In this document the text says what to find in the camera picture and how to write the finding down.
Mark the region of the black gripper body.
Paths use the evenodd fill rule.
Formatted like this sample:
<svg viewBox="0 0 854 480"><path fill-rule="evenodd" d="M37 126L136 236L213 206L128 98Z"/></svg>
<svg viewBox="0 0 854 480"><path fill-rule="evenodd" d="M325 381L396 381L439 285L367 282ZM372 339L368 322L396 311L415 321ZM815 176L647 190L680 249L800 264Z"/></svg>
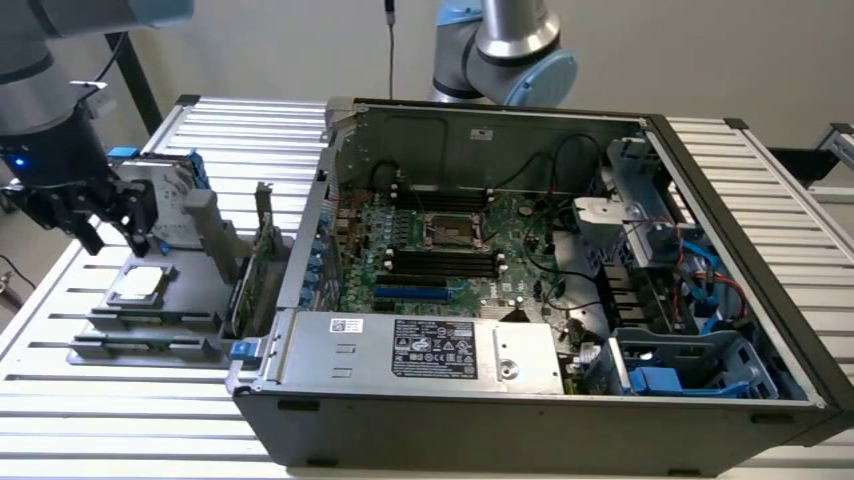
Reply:
<svg viewBox="0 0 854 480"><path fill-rule="evenodd" d="M116 175L84 108L42 131L4 135L1 159L16 183L4 197L45 229L86 231L116 197Z"/></svg>

